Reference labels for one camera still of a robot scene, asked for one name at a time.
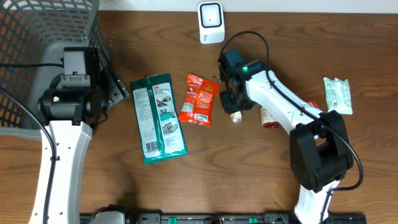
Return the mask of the small orange box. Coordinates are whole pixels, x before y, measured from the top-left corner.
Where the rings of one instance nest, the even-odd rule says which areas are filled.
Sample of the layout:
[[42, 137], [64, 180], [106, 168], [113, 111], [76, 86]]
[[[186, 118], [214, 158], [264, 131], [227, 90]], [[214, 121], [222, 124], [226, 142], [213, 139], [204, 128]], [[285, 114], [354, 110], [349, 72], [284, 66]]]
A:
[[242, 120], [243, 116], [240, 111], [230, 114], [230, 117], [234, 123], [238, 123]]

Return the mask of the orange red snack bag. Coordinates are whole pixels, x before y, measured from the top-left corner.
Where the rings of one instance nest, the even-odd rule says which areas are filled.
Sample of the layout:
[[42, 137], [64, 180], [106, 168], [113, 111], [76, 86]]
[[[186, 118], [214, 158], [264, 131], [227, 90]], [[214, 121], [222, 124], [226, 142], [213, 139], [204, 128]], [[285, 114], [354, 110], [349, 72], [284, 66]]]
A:
[[213, 101], [219, 89], [219, 83], [190, 73], [179, 121], [210, 127]]

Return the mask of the green lid jar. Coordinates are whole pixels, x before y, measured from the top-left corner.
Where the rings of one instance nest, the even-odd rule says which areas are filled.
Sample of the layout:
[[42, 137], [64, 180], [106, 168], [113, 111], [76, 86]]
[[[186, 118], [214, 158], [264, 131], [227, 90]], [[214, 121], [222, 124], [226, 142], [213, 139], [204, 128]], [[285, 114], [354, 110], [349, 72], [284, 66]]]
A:
[[279, 122], [264, 107], [260, 109], [261, 123], [264, 128], [278, 128]]

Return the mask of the green 3M cloth package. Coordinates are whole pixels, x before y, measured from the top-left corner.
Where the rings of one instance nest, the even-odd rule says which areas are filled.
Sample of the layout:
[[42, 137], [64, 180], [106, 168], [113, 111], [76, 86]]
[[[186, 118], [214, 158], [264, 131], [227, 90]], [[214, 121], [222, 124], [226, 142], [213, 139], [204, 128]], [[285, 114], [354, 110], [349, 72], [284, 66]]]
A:
[[144, 164], [188, 154], [169, 73], [130, 82]]

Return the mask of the red stick packet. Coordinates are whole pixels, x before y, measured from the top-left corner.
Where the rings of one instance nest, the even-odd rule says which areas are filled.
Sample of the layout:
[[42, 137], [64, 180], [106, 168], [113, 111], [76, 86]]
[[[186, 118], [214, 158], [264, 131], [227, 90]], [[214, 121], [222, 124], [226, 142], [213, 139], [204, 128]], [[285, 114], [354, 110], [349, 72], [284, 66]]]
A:
[[308, 100], [307, 103], [314, 108], [319, 108], [315, 100]]

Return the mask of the light teal wipes packet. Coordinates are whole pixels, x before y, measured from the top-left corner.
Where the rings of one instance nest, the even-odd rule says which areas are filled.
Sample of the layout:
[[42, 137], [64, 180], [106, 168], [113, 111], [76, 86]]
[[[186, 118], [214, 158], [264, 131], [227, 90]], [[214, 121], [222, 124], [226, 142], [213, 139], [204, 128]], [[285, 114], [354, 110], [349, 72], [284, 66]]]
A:
[[325, 98], [328, 113], [335, 110], [339, 114], [353, 114], [351, 92], [348, 79], [323, 78], [325, 86]]

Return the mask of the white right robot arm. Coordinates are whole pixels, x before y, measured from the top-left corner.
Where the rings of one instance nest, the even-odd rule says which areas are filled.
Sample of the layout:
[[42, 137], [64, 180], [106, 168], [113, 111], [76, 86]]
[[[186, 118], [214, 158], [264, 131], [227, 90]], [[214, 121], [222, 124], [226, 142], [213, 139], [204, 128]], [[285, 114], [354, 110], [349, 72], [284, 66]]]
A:
[[219, 60], [220, 94], [226, 113], [255, 103], [270, 112], [289, 135], [290, 166], [300, 184], [294, 215], [299, 223], [323, 223], [334, 192], [357, 158], [342, 115], [324, 113], [290, 91], [260, 60]]

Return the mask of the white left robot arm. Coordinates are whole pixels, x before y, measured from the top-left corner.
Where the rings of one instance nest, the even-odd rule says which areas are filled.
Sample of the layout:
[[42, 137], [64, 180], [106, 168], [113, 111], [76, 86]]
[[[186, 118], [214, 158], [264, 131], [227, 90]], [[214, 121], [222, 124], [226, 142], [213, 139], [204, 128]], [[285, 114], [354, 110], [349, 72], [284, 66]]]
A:
[[99, 117], [129, 97], [119, 73], [58, 74], [34, 82], [42, 158], [30, 223], [79, 223], [83, 167]]

